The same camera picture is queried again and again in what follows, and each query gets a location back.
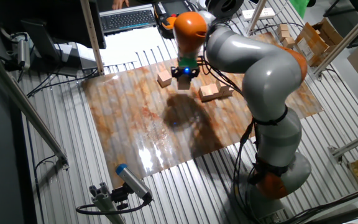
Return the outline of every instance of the desk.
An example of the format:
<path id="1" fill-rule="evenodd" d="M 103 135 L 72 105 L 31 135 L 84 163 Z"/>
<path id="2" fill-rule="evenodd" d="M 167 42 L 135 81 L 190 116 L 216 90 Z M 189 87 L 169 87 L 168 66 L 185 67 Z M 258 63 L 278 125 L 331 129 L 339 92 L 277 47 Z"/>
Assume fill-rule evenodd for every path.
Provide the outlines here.
<path id="1" fill-rule="evenodd" d="M 269 1 L 266 7 L 278 11 L 284 3 L 285 0 Z M 254 6 L 247 1 L 242 6 L 242 10 L 253 8 Z M 247 23 L 234 20 L 244 31 Z M 265 23 L 281 22 L 303 24 L 291 4 L 287 4 L 277 17 L 259 21 L 257 27 L 263 27 Z M 292 26 L 290 30 L 294 37 L 300 32 Z M 267 31 L 275 35 L 274 29 L 269 28 Z M 162 45 L 137 52 L 137 62 L 108 67 L 106 71 L 121 72 L 175 58 L 176 44 L 171 40 L 162 42 Z M 46 75 L 25 76 L 21 82 L 23 91 L 28 93 L 45 77 Z M 52 83 L 69 79 L 71 78 L 57 77 Z M 305 80 L 324 111 L 301 120 L 303 136 L 298 150 L 311 162 L 312 173 L 299 190 L 282 199 L 286 210 L 279 213 L 281 219 L 358 190 L 346 165 L 337 165 L 330 160 L 329 152 L 326 150 L 329 145 L 340 147 L 358 137 L 357 106 L 336 79 L 335 74 L 324 72 L 322 82 L 314 80 L 313 74 L 309 74 Z M 55 159 L 42 164 L 38 169 L 45 222 L 107 223 L 104 217 L 91 217 L 75 212 L 75 207 L 91 203 L 91 195 L 88 192 L 90 185 L 98 185 L 105 181 L 110 189 L 112 188 L 101 143 L 80 83 L 71 82 L 55 86 L 52 90 L 36 94 L 30 100 L 65 148 L 70 163 L 68 171 L 55 169 Z M 29 135 L 25 135 L 27 152 L 30 155 Z M 32 127 L 30 135 L 36 162 L 52 155 L 51 150 Z M 195 223 L 243 223 L 244 216 L 234 204 L 228 202 L 227 196 L 234 163 L 232 158 L 237 154 L 236 146 L 238 147 L 238 144 L 144 178 L 154 194 L 155 202 L 151 207 L 124 215 L 124 218 L 128 223 L 194 223 L 193 220 L 196 220 Z M 255 147 L 248 142 L 246 149 L 242 160 L 249 167 L 250 163 L 254 162 Z M 345 158 L 357 159 L 358 147 L 346 153 Z M 41 223 L 36 194 L 34 198 L 37 217 Z M 130 207 L 140 204 L 136 196 L 131 196 L 128 203 Z"/>

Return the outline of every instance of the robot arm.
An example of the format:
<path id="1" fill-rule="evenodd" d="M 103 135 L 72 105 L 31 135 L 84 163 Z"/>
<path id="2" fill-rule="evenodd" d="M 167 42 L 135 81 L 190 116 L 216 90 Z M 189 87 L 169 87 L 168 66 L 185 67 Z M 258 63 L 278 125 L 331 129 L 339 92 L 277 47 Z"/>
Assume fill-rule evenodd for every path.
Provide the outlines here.
<path id="1" fill-rule="evenodd" d="M 194 17 L 186 12 L 178 16 L 185 27 L 192 27 Z M 308 178 L 310 163 L 295 153 L 301 140 L 299 117 L 285 105 L 290 93 L 295 91 L 306 76 L 307 64 L 297 52 L 243 37 L 227 27 L 211 27 L 214 17 L 199 12 L 207 24 L 206 56 L 213 67 L 230 73 L 245 73 L 242 94 L 256 121 L 258 152 L 253 180 L 258 190 L 267 198 L 282 198 L 299 188 Z M 178 42 L 178 60 L 182 60 L 183 42 L 178 36 L 183 28 L 174 25 Z"/>

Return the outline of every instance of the table surface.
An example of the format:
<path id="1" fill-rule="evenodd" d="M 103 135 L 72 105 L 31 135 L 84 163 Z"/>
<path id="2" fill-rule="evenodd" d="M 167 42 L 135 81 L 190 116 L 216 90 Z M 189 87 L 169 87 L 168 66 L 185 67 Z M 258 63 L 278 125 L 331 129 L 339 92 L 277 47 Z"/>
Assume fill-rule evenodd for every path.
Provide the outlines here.
<path id="1" fill-rule="evenodd" d="M 189 90 L 178 90 L 174 78 L 161 88 L 158 72 L 176 66 L 171 59 L 83 82 L 113 187 L 123 184 L 115 171 L 119 164 L 144 178 L 239 142 L 251 122 L 247 103 L 237 92 L 201 102 L 199 88 L 216 83 L 204 74 L 206 68 Z M 244 74 L 226 75 L 241 86 Z M 286 104 L 300 118 L 322 111 L 305 83 Z"/>
<path id="2" fill-rule="evenodd" d="M 278 12 L 285 0 L 268 1 L 266 7 Z M 255 6 L 244 1 L 242 10 Z M 247 22 L 234 19 L 240 33 Z M 257 28 L 264 24 L 296 22 L 303 24 L 291 4 L 273 19 L 262 20 Z M 275 38 L 275 28 L 268 28 Z M 300 30 L 290 26 L 293 37 Z M 123 72 L 164 60 L 176 58 L 176 43 L 161 39 L 160 44 L 138 51 L 138 62 L 125 63 L 106 68 L 107 73 Z M 305 79 L 311 92 L 321 103 L 324 111 L 301 120 L 302 140 L 298 148 L 312 165 L 312 173 L 305 184 L 293 194 L 282 199 L 285 212 L 279 212 L 281 220 L 292 214 L 315 207 L 358 190 L 354 178 L 346 163 L 337 165 L 329 157 L 326 149 L 329 145 L 343 146 L 358 137 L 358 107 L 344 85 L 333 72 L 323 72 L 321 82 L 312 74 Z M 46 74 L 24 75 L 20 83 L 24 93 L 30 92 Z M 54 76 L 51 83 L 71 80 L 70 77 Z M 90 185 L 99 185 L 104 181 L 110 189 L 112 183 L 108 174 L 101 142 L 93 121 L 85 93 L 80 83 L 71 82 L 54 86 L 39 92 L 30 101 L 39 112 L 57 141 L 68 155 L 70 168 L 61 170 L 55 158 L 42 164 L 37 175 L 40 182 L 40 198 L 45 223 L 109 223 L 105 217 L 80 215 L 75 207 L 91 203 L 88 192 Z M 34 163 L 53 155 L 32 126 L 25 131 L 27 154 L 31 155 L 30 144 L 34 149 Z M 24 130 L 27 125 L 24 117 Z M 127 223 L 244 223 L 244 216 L 228 200 L 231 175 L 238 144 L 225 147 L 197 159 L 179 164 L 167 170 L 144 178 L 154 195 L 151 206 L 141 211 L 123 215 Z M 254 162 L 255 147 L 248 142 L 242 155 L 246 167 Z M 345 159 L 358 158 L 358 147 L 345 153 Z M 33 162 L 29 156 L 29 165 Z M 38 198 L 35 191 L 34 173 L 30 170 L 34 186 L 34 202 L 37 218 L 42 223 Z M 131 208 L 140 205 L 139 199 L 131 195 L 126 201 Z"/>

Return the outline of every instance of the computer monitor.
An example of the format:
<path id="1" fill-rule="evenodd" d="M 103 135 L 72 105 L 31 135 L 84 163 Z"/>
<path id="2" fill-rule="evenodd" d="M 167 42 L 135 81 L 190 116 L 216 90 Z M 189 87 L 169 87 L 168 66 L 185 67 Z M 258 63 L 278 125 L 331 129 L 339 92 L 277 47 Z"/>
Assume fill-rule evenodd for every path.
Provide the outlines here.
<path id="1" fill-rule="evenodd" d="M 96 0 L 89 0 L 99 48 L 105 49 Z M 91 46 L 80 0 L 0 0 L 0 25 L 11 34 L 27 32 L 42 59 L 32 56 L 31 70 L 75 76 L 81 61 L 72 49 L 67 62 L 55 44 Z"/>

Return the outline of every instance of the black bracket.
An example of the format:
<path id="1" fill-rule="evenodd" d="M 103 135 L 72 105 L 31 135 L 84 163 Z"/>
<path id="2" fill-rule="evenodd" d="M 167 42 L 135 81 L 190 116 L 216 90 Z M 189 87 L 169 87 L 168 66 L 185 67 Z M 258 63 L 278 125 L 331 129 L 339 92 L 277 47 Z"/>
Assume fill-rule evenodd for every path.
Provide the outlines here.
<path id="1" fill-rule="evenodd" d="M 180 68 L 180 67 L 171 67 L 171 74 L 173 78 L 178 79 L 180 76 L 182 75 L 186 75 L 190 78 L 190 80 L 194 77 L 197 77 L 198 74 L 200 73 L 200 68 L 196 67 L 196 68 L 189 68 L 189 67 L 185 67 L 185 68 Z"/>
<path id="2" fill-rule="evenodd" d="M 128 195 L 133 193 L 134 191 L 127 185 L 127 183 L 124 183 L 122 187 L 112 190 L 110 197 L 113 202 L 118 203 L 128 200 Z"/>

